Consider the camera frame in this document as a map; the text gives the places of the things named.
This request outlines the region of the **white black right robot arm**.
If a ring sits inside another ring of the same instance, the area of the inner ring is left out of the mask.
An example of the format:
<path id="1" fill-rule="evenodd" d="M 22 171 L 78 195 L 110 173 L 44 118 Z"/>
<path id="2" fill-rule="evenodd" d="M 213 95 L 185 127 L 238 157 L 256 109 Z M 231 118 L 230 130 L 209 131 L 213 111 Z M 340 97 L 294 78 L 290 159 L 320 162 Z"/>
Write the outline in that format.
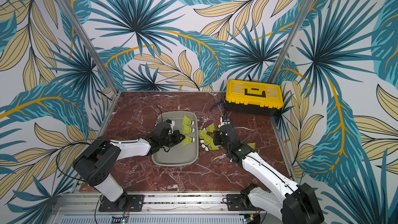
<path id="1" fill-rule="evenodd" d="M 273 194 L 259 186 L 247 187 L 242 194 L 253 207 L 263 209 L 284 224 L 322 224 L 324 214 L 315 190 L 307 183 L 284 176 L 265 162 L 248 144 L 242 144 L 234 126 L 222 123 L 214 131 L 215 145 L 226 150 L 231 162 L 255 176 Z"/>

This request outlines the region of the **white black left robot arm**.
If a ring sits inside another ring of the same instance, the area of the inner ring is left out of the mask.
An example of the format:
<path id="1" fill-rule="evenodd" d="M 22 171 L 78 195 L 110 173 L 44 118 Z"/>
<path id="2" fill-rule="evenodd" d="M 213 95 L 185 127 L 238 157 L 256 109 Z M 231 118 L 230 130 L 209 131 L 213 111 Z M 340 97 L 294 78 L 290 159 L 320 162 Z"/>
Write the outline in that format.
<path id="1" fill-rule="evenodd" d="M 158 123 L 151 135 L 137 140 L 114 141 L 101 136 L 75 159 L 73 169 L 106 200 L 122 209 L 127 204 L 127 193 L 111 175 L 115 163 L 130 157 L 151 156 L 187 139 L 173 127 L 171 120 Z"/>

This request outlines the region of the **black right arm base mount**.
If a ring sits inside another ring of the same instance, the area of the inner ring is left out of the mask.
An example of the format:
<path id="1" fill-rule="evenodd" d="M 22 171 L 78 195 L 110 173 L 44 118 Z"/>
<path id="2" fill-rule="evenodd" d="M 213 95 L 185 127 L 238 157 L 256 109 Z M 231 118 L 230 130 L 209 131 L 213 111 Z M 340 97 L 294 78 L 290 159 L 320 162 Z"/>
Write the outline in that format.
<path id="1" fill-rule="evenodd" d="M 261 206 L 265 206 L 262 204 L 261 206 L 255 206 L 249 199 L 249 194 L 251 192 L 259 192 L 260 197 L 265 197 L 264 194 L 268 194 L 267 191 L 263 190 L 256 184 L 250 184 L 248 187 L 244 188 L 240 191 L 239 194 L 227 194 L 225 198 L 223 198 L 223 203 L 228 206 L 228 211 L 254 211 L 254 210 L 265 210 L 265 208 L 261 208 Z"/>

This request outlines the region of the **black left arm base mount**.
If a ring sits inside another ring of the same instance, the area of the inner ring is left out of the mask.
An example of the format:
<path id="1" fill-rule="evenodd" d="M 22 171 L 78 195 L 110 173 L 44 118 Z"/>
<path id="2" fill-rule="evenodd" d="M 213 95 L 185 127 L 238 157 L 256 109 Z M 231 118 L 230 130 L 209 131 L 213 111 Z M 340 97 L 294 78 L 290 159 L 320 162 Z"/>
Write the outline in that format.
<path id="1" fill-rule="evenodd" d="M 124 192 L 115 202 L 106 197 L 100 199 L 99 212 L 141 212 L 144 204 L 144 195 L 130 195 Z"/>

